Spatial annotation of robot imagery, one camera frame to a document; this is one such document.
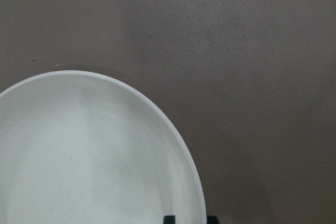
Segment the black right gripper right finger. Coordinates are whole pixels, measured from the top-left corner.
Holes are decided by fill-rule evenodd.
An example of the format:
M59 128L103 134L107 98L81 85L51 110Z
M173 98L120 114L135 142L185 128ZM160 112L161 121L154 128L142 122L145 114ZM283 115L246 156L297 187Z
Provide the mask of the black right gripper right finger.
M218 218L216 216L207 216L207 224L218 224Z

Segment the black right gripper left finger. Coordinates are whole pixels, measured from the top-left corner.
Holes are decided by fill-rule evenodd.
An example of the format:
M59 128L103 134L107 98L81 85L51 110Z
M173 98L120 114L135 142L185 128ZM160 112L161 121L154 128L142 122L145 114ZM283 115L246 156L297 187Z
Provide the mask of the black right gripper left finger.
M163 224L175 224L175 216L174 215L164 216Z

